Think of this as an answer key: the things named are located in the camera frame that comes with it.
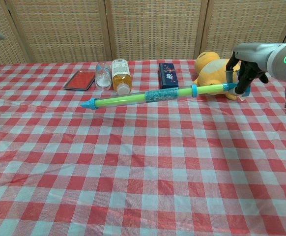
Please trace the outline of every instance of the blue connector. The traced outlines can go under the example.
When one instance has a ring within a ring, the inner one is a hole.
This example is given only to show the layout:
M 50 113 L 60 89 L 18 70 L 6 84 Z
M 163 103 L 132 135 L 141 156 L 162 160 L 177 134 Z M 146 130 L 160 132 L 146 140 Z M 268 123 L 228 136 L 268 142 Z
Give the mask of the blue connector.
M 92 109 L 92 110 L 97 110 L 98 107 L 95 106 L 95 101 L 96 100 L 97 100 L 97 98 L 92 98 L 92 99 L 90 99 L 87 102 L 83 102 L 83 103 L 81 103 L 81 107 L 89 108 L 89 109 Z
M 237 86 L 237 83 L 225 83 L 223 84 L 224 91 L 232 90 L 234 87 Z
M 198 87 L 197 85 L 192 85 L 192 97 L 198 96 Z

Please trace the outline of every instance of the yellow plush toy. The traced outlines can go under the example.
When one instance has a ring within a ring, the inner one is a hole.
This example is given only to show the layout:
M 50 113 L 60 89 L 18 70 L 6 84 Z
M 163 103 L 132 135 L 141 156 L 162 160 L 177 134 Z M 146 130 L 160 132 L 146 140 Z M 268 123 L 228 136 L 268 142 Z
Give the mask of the yellow plush toy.
M 206 85 L 219 85 L 226 83 L 226 64 L 229 59 L 220 59 L 215 52 L 203 52 L 201 53 L 195 61 L 195 70 L 199 75 L 194 83 L 198 86 Z M 236 72 L 239 70 L 240 66 L 236 65 L 233 70 L 233 81 L 236 81 Z M 236 100 L 237 97 L 229 94 L 228 92 L 222 92 L 220 94 L 225 94 L 225 96 L 230 100 Z

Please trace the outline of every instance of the plastic bottle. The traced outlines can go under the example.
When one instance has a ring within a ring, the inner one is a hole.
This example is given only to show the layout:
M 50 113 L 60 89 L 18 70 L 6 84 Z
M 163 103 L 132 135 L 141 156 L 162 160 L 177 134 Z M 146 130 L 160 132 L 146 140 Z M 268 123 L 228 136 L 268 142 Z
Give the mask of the plastic bottle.
M 95 84 L 100 90 L 109 90 L 112 85 L 112 75 L 107 62 L 99 62 L 96 65 Z
M 124 59 L 112 62 L 113 87 L 118 95 L 129 94 L 132 87 L 128 62 Z

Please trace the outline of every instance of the gingham tablecloth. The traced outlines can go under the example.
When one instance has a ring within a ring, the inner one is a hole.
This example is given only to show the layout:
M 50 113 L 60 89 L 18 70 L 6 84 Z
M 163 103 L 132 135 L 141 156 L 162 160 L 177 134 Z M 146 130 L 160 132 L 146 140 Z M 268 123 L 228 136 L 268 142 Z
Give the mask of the gingham tablecloth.
M 129 62 L 132 92 L 180 86 L 193 60 Z M 0 235 L 286 235 L 284 87 L 250 97 L 79 106 L 113 91 L 65 91 L 96 63 L 0 66 Z

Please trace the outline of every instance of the water gun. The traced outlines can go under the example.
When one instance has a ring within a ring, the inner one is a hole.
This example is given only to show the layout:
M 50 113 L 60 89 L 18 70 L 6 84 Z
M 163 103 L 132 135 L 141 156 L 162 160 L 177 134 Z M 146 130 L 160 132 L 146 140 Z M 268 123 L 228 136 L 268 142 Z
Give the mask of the water gun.
M 230 91 L 234 89 L 236 86 L 237 83 L 225 83 L 220 85 L 207 85 L 201 87 L 197 87 L 196 85 L 191 85 L 181 88 L 150 90 L 146 92 L 137 92 L 137 93 L 131 93 L 129 95 L 114 96 L 104 99 L 92 98 L 89 101 L 83 102 L 81 106 L 84 108 L 90 108 L 92 110 L 96 110 L 100 107 L 167 101 L 167 100 L 179 99 L 182 97 L 197 97 L 199 94 Z M 248 88 L 245 91 L 245 93 L 242 94 L 242 96 L 243 97 L 249 96 L 249 94 L 250 94 L 250 88 Z

